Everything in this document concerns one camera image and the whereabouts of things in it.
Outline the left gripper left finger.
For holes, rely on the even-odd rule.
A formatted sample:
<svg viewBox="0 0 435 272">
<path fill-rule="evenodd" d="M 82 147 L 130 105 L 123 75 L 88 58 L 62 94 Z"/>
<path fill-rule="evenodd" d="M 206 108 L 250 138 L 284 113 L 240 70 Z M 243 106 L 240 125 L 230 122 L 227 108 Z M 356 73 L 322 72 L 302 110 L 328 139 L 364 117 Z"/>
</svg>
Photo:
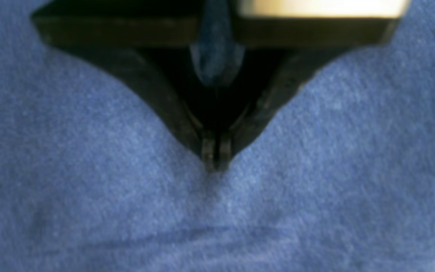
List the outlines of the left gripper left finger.
<svg viewBox="0 0 435 272">
<path fill-rule="evenodd" d="M 216 129 L 192 110 L 192 92 L 201 94 L 188 49 L 197 16 L 34 13 L 31 20 L 46 44 L 134 91 L 183 146 L 216 170 Z"/>
</svg>

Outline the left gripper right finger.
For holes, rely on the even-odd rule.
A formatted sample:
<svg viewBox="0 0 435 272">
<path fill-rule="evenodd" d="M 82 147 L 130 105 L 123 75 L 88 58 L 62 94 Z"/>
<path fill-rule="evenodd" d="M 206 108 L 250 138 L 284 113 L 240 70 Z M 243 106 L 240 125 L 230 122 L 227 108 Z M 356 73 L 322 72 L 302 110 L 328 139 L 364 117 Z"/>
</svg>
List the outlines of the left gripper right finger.
<svg viewBox="0 0 435 272">
<path fill-rule="evenodd" d="M 398 18 L 246 19 L 232 17 L 235 43 L 244 57 L 223 94 L 217 129 L 217 169 L 264 131 L 276 113 L 321 68 L 365 45 L 390 40 Z"/>
</svg>

